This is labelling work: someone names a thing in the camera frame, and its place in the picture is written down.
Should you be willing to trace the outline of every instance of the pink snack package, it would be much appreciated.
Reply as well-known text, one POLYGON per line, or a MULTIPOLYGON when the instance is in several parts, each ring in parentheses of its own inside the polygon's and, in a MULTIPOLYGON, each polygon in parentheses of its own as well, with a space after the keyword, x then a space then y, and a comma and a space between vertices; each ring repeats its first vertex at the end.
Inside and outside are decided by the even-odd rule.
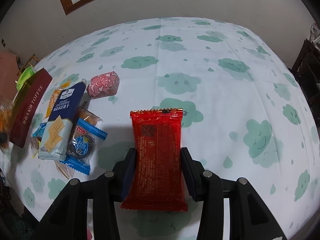
POLYGON ((119 81, 119 76, 114 71, 95 76, 91 79, 87 92, 91 98, 113 96, 117 93, 119 81))

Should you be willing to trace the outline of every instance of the wall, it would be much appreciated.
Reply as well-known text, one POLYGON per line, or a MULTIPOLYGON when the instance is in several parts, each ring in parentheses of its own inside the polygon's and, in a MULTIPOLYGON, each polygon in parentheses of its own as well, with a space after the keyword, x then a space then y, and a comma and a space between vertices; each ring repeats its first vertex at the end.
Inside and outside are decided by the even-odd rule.
POLYGON ((206 17, 245 26, 291 67, 313 18, 300 0, 95 0, 65 15, 60 0, 16 0, 0 40, 25 62, 95 30, 153 17, 206 17))

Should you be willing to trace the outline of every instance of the white tablecloth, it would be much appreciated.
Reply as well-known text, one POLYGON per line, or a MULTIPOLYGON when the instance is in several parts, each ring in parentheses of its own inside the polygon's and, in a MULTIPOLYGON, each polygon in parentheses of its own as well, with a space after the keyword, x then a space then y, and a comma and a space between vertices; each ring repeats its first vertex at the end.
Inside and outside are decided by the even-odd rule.
MULTIPOLYGON (((319 206, 319 138, 308 104, 281 60, 246 28, 202 18, 133 21, 66 44, 41 68, 53 80, 25 148, 0 154, 8 181, 38 220, 68 181, 53 161, 32 159, 31 133, 55 87, 110 71, 120 77, 118 93, 88 108, 103 119, 98 127, 108 137, 92 156, 90 175, 74 177, 95 179, 124 158, 134 145, 131 110, 182 107, 182 146, 221 178, 247 178, 287 237, 319 206)), ((122 210, 116 203, 121 239, 195 240, 202 204, 187 191, 186 199, 185 213, 122 210)), ((90 216, 88 223, 92 229, 90 216)))

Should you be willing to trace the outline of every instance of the red snack package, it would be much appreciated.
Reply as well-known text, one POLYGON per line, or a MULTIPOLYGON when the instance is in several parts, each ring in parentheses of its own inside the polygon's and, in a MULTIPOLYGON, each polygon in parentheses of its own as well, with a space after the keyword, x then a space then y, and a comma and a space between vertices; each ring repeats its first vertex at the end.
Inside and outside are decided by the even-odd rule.
POLYGON ((134 180, 121 207, 187 211, 180 162, 182 109, 131 111, 137 161, 134 180))

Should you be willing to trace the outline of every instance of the qr code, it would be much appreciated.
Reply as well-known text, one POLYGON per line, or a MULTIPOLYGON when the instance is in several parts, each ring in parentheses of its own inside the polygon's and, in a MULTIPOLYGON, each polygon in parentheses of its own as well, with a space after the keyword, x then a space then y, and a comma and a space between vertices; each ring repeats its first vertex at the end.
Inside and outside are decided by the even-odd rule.
POLYGON ((142 125, 142 136, 153 137, 155 136, 156 127, 152 124, 142 125))

